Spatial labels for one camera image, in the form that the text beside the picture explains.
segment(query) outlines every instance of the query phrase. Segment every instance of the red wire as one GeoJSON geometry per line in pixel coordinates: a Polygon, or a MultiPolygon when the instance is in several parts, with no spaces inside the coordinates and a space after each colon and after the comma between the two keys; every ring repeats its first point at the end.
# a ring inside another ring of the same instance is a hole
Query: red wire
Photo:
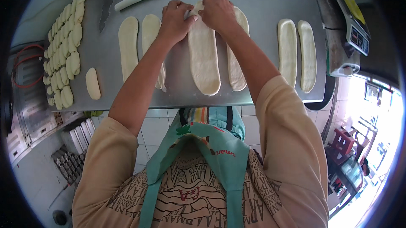
{"type": "Polygon", "coordinates": [[[34,45],[26,46],[26,47],[23,48],[20,52],[18,52],[17,56],[16,56],[15,59],[14,59],[14,73],[13,73],[13,77],[12,77],[13,83],[14,83],[18,88],[23,88],[23,89],[25,89],[25,88],[33,87],[35,84],[37,84],[39,81],[41,81],[42,77],[44,76],[44,74],[42,74],[34,83],[31,83],[31,84],[28,84],[28,85],[18,85],[18,84],[15,82],[15,72],[16,72],[16,70],[17,70],[18,65],[20,65],[20,64],[23,63],[23,62],[25,62],[26,60],[33,59],[33,58],[37,58],[37,57],[42,56],[42,54],[39,54],[39,55],[32,55],[32,56],[30,56],[30,57],[28,57],[28,58],[25,58],[25,59],[23,59],[22,61],[18,62],[18,57],[20,56],[20,54],[21,54],[24,50],[26,50],[26,49],[28,49],[28,48],[31,48],[31,47],[39,47],[39,48],[41,48],[42,50],[44,50],[44,48],[41,47],[40,45],[34,44],[34,45]]]}

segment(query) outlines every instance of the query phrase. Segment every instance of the stainless steel table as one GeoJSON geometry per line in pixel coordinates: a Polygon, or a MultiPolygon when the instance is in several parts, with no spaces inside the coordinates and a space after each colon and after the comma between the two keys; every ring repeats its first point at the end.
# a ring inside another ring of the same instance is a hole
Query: stainless steel table
{"type": "MultiPolygon", "coordinates": [[[[80,53],[81,73],[71,81],[74,104],[66,110],[90,111],[109,110],[115,96],[123,85],[118,31],[121,22],[128,16],[139,21],[138,56],[142,56],[142,20],[148,14],[162,17],[162,7],[170,0],[144,0],[120,12],[114,5],[122,0],[86,0],[83,18],[83,39],[80,53]],[[85,75],[94,67],[101,91],[99,100],[92,100],[87,93],[85,75]]],[[[195,4],[198,0],[182,0],[195,4]]],[[[317,53],[317,80],[313,90],[305,94],[300,89],[302,71],[300,39],[298,35],[298,68],[296,91],[304,102],[323,100],[326,73],[326,34],[316,0],[231,0],[246,15],[251,38],[278,66],[277,25],[282,18],[290,18],[297,25],[299,20],[308,21],[312,28],[317,53]]],[[[171,50],[165,60],[167,92],[155,89],[150,108],[174,108],[196,106],[228,106],[252,104],[246,87],[241,92],[232,92],[228,78],[226,44],[216,35],[218,64],[221,76],[220,91],[214,96],[205,96],[195,86],[190,73],[187,39],[171,50]]]]}

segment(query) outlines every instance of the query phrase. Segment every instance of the flattened dough strip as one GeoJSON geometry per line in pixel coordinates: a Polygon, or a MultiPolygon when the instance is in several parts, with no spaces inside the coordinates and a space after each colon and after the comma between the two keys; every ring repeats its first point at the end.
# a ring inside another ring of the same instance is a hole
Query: flattened dough strip
{"type": "MultiPolygon", "coordinates": [[[[160,28],[161,28],[161,20],[156,15],[145,16],[143,20],[143,33],[142,33],[143,56],[150,48],[152,42],[154,42],[155,38],[158,36],[160,28]]],[[[162,89],[163,92],[166,92],[165,78],[166,78],[166,69],[165,62],[163,62],[158,75],[158,80],[155,83],[155,88],[162,89]]]]}
{"type": "Polygon", "coordinates": [[[203,8],[202,1],[199,1],[189,13],[190,16],[199,17],[188,33],[190,71],[201,93],[212,96],[220,90],[221,81],[214,30],[207,27],[201,16],[197,14],[203,8]]]}
{"type": "Polygon", "coordinates": [[[279,72],[293,88],[296,85],[298,47],[296,27],[292,20],[282,19],[278,23],[279,72]]]}
{"type": "Polygon", "coordinates": [[[316,83],[317,60],[316,46],[311,25],[303,20],[298,23],[300,48],[302,50],[302,79],[300,87],[304,93],[309,93],[316,83]]]}
{"type": "MultiPolygon", "coordinates": [[[[238,24],[244,29],[244,31],[249,36],[250,31],[248,28],[247,17],[236,6],[234,6],[234,13],[236,14],[238,24]]],[[[242,74],[240,64],[238,63],[236,56],[234,55],[228,44],[227,44],[227,61],[231,88],[233,89],[233,91],[239,92],[240,90],[243,90],[247,86],[247,82],[245,81],[244,74],[242,74]]]]}
{"type": "Polygon", "coordinates": [[[125,80],[138,65],[137,35],[138,20],[133,16],[129,16],[124,19],[119,28],[119,45],[123,82],[125,82],[125,80]]]}

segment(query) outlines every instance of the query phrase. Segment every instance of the baker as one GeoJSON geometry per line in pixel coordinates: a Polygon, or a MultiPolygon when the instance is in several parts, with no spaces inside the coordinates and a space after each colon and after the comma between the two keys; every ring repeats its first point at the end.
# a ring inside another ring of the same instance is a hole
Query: baker
{"type": "Polygon", "coordinates": [[[236,21],[229,0],[170,1],[155,41],[95,131],[73,201],[79,227],[327,227],[327,163],[302,100],[236,21]],[[236,109],[180,109],[145,169],[137,136],[167,53],[201,17],[235,54],[259,121],[263,165],[236,109]]]}

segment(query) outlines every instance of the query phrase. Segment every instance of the red plastic stool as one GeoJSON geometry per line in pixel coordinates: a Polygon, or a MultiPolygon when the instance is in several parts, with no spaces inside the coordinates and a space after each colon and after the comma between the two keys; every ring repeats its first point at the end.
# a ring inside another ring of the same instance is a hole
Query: red plastic stool
{"type": "Polygon", "coordinates": [[[337,149],[338,152],[341,153],[341,155],[343,156],[347,155],[353,148],[355,139],[353,139],[351,136],[348,136],[346,134],[347,131],[345,129],[343,130],[334,129],[334,132],[336,134],[334,141],[331,144],[331,147],[337,149]]]}

